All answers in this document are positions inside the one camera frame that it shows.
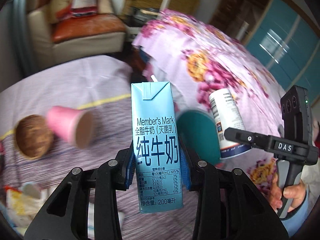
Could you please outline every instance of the nutrition facts table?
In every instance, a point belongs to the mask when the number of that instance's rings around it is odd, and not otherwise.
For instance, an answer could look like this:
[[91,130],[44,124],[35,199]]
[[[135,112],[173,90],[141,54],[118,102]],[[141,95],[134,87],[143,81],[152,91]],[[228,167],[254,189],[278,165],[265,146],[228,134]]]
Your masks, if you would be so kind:
[[181,193],[180,169],[139,172],[140,198],[166,196]]

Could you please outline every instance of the blue milk carton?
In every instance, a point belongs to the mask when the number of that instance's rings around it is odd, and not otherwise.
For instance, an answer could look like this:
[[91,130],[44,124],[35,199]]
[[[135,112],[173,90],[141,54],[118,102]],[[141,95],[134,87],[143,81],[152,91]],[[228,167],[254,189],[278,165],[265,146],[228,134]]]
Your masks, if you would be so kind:
[[131,84],[140,212],[183,207],[177,124],[169,82]]

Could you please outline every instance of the sleeve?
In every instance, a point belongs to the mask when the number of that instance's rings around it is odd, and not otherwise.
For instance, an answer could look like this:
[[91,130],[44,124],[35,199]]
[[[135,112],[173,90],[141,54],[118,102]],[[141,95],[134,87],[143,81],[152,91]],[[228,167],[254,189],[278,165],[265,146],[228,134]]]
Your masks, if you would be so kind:
[[285,229],[287,229],[289,237],[293,236],[299,230],[308,217],[308,195],[309,190],[307,189],[306,197],[304,198],[303,203],[298,207],[296,213],[288,219],[281,220]]

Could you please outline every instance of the pink fabric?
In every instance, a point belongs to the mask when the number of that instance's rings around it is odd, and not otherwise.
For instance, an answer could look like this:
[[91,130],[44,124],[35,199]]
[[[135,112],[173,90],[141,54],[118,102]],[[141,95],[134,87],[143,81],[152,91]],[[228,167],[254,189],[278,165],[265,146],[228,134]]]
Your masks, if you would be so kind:
[[[229,88],[246,130],[280,136],[280,98],[284,90],[241,44],[218,29],[165,10],[159,20],[143,27],[133,45],[151,56],[145,74],[163,73],[160,78],[156,74],[157,79],[172,84],[180,110],[200,108],[210,112],[209,95]],[[241,168],[262,193],[268,194],[276,171],[274,164],[272,154],[252,149],[227,160],[223,168]]]

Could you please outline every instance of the snack package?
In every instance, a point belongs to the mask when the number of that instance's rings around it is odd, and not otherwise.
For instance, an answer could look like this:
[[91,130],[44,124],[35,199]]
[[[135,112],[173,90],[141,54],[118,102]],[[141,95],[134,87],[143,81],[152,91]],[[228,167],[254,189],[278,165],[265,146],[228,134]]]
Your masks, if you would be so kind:
[[170,83],[131,84],[131,95],[140,212],[182,208],[179,142]]
[[47,198],[45,194],[41,197],[36,199],[13,188],[7,190],[7,213],[17,227],[27,228],[30,225]]
[[70,13],[73,17],[97,14],[97,0],[73,0]]

